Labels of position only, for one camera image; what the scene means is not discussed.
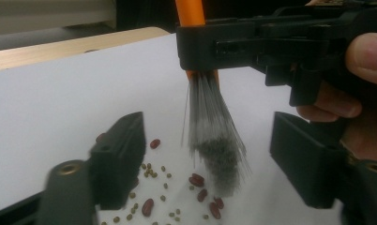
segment wire brush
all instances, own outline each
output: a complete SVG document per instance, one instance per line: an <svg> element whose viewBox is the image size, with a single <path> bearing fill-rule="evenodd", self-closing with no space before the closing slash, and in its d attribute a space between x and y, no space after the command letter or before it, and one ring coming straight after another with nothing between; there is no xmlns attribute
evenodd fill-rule
<svg viewBox="0 0 377 225"><path fill-rule="evenodd" d="M246 148L219 91L214 71L195 72L189 78L190 153L199 152L210 172L215 195L227 197L240 187L248 171Z"/></svg>

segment white surface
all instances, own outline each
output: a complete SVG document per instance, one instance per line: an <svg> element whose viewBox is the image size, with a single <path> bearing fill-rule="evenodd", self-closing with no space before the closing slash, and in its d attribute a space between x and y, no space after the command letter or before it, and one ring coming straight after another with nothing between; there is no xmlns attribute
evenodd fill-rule
<svg viewBox="0 0 377 225"><path fill-rule="evenodd" d="M134 203L141 208L152 197L152 216L144 218L139 210L130 224L175 224L168 214L177 207L182 210L179 224L339 224L338 205L334 210L306 207L269 156L274 111L295 113L288 105L290 89L266 87L264 75L252 68L219 74L252 169L240 191L224 199L221 220L203 220L211 195L199 203L199 189L189 191L189 176L204 174L204 165L196 161L194 168L189 150L180 146L188 81L178 64L174 35L0 71L0 209L41 191L58 163L87 159L97 135L118 118L143 111L147 142L162 141L145 156L158 178L144 179L141 173L137 197L127 210L101 212L100 221L113 224L119 216L122 224ZM161 194L166 202L159 200Z"/></svg>

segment seed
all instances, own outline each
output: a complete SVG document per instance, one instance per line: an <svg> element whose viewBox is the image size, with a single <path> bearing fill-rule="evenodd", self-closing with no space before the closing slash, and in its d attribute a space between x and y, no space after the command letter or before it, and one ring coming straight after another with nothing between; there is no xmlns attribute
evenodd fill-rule
<svg viewBox="0 0 377 225"><path fill-rule="evenodd" d="M191 177L194 178L194 179L196 179L196 180L198 180L198 181L201 182L201 183L203 183L204 180L205 180L201 175L199 175L199 174L197 174L197 173L193 173L193 174L191 175Z"/></svg>
<svg viewBox="0 0 377 225"><path fill-rule="evenodd" d="M196 187L203 187L204 186L204 182L201 182L193 177L190 177L189 179L189 182L193 185L193 186L196 186Z"/></svg>
<svg viewBox="0 0 377 225"><path fill-rule="evenodd" d="M160 140L160 139L155 139L155 140L153 140L153 141L150 143L150 147L151 147L152 149L156 149L160 144L161 144L161 140Z"/></svg>
<svg viewBox="0 0 377 225"><path fill-rule="evenodd" d="M208 195L208 191L206 189L202 189L200 193L198 193L198 196L197 196L198 202L202 203L207 195Z"/></svg>
<svg viewBox="0 0 377 225"><path fill-rule="evenodd" d="M146 200L145 203L143 204L143 207L142 207L143 216L145 216L147 218L150 217L151 210L153 210L153 206L154 206L153 199Z"/></svg>
<svg viewBox="0 0 377 225"><path fill-rule="evenodd" d="M214 197L214 200L219 209L222 209L224 207L224 202L221 198Z"/></svg>
<svg viewBox="0 0 377 225"><path fill-rule="evenodd" d="M215 219L220 219L221 218L218 206L214 202L211 202L209 204L209 210L211 211L212 216L214 216Z"/></svg>

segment finger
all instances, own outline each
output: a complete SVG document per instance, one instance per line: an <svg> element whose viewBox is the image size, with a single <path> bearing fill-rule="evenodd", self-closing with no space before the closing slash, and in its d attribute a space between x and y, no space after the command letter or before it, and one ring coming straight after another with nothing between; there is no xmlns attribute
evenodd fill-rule
<svg viewBox="0 0 377 225"><path fill-rule="evenodd" d="M359 159L377 161L377 114L365 109L347 124L341 138L343 146Z"/></svg>
<svg viewBox="0 0 377 225"><path fill-rule="evenodd" d="M377 83L377 34L356 37L346 52L346 67L360 78Z"/></svg>
<svg viewBox="0 0 377 225"><path fill-rule="evenodd" d="M322 82L317 101L314 106L321 110L342 116L353 118L361 114L361 102L333 87L327 82Z"/></svg>
<svg viewBox="0 0 377 225"><path fill-rule="evenodd" d="M313 122L334 122L339 116L331 112L321 110L316 106L298 106L297 113L305 119Z"/></svg>
<svg viewBox="0 0 377 225"><path fill-rule="evenodd" d="M311 1L309 1L309 2L306 4L306 6L314 6L314 5L316 5L317 3L319 3L319 2L323 2L323 0L311 0Z"/></svg>

